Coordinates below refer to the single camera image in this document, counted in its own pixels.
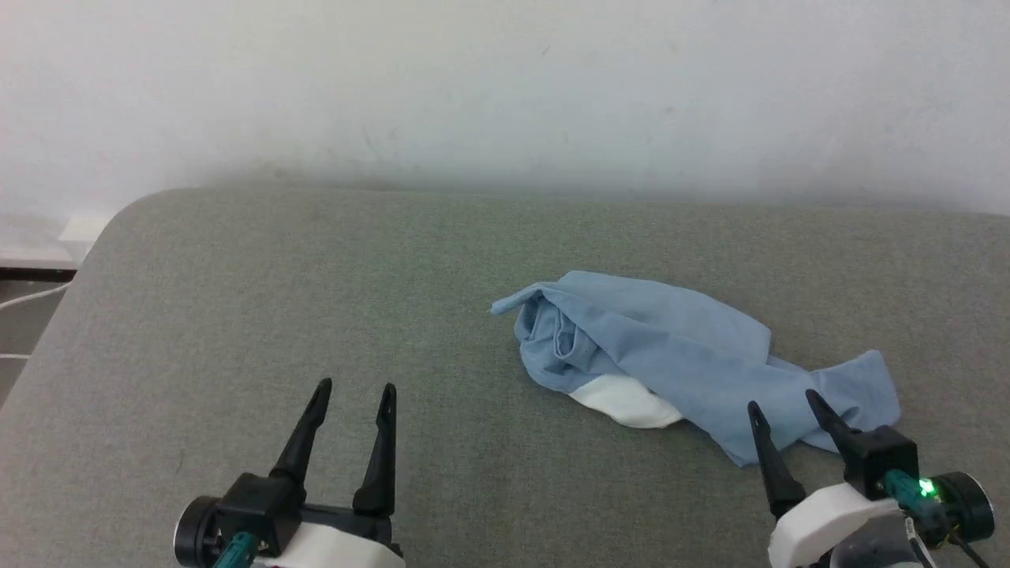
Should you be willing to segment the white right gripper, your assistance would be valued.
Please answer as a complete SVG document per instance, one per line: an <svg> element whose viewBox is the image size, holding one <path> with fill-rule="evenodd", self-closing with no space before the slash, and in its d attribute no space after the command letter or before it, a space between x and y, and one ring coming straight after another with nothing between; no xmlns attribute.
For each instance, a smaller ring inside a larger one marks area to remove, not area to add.
<svg viewBox="0 0 1010 568"><path fill-rule="evenodd" d="M806 390L808 406L834 450L851 463L862 457L862 429L849 425L821 394ZM769 511L776 520L769 536L772 567L903 567L904 524L894 499L867 499L840 483L812 494L787 468L772 441L772 429L758 402L748 402L758 467Z"/></svg>

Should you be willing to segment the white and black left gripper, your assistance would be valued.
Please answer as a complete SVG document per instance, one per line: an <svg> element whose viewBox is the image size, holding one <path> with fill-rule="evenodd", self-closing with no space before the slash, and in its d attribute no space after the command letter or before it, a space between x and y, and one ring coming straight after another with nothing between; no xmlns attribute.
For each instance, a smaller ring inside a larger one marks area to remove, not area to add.
<svg viewBox="0 0 1010 568"><path fill-rule="evenodd" d="M271 477L303 486L318 429L331 402L332 378L324 378L292 431ZM405 567L393 542L396 488L397 389L386 384L376 410L376 438L363 484L351 507L304 506L302 522L285 551L270 567Z"/></svg>

